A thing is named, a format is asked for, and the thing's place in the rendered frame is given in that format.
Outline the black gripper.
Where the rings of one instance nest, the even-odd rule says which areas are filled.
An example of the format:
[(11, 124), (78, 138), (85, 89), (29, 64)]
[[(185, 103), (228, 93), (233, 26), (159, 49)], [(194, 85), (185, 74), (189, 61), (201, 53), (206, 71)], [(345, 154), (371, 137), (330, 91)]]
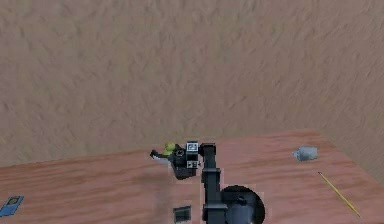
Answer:
[(160, 164), (171, 165), (177, 180), (184, 180), (196, 175), (198, 168), (198, 154), (196, 152), (188, 152), (182, 148), (176, 149), (173, 153), (169, 151), (160, 153), (152, 150), (150, 157)]

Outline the yellow green toy animal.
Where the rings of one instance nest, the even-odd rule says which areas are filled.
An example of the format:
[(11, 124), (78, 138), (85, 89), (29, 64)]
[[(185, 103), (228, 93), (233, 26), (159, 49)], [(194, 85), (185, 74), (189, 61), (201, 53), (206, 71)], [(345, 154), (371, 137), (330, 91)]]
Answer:
[(169, 156), (173, 153), (175, 148), (176, 148), (176, 144), (174, 142), (166, 142), (164, 144), (163, 154), (166, 156)]

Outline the blue baseball card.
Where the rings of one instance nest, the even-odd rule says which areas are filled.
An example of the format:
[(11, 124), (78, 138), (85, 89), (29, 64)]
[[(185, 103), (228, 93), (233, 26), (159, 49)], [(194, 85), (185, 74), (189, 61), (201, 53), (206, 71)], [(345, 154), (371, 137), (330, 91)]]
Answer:
[(23, 196), (9, 197), (5, 204), (0, 208), (0, 217), (14, 215), (23, 199)]

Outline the dark grey square block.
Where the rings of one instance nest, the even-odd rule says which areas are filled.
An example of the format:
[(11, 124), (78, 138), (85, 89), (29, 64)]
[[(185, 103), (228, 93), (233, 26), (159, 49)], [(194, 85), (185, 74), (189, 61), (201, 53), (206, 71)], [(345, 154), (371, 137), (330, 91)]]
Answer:
[(174, 224), (188, 222), (191, 220), (191, 206), (181, 206), (173, 209)]

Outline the brown wooden table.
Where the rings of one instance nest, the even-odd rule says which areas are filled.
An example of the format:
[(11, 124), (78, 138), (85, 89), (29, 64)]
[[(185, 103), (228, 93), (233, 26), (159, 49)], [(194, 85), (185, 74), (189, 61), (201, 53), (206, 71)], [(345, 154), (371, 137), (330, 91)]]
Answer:
[[(292, 152), (318, 149), (299, 162)], [(221, 140), (223, 185), (244, 185), (263, 199), (265, 224), (384, 224), (384, 187), (312, 130)], [(358, 217), (317, 173), (321, 171), (361, 214)], [(0, 206), (24, 197), (0, 224), (173, 224), (173, 209), (201, 219), (199, 178), (178, 181), (148, 152), (116, 153), (0, 168)]]

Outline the yellow pencil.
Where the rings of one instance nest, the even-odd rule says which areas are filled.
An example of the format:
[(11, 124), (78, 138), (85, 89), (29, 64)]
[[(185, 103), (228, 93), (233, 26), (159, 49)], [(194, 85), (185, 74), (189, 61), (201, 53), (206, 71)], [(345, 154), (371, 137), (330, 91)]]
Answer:
[(339, 189), (321, 172), (317, 172), (321, 178), (328, 184), (328, 186), (344, 201), (344, 203), (358, 216), (361, 218), (361, 214), (355, 208), (355, 206), (339, 191)]

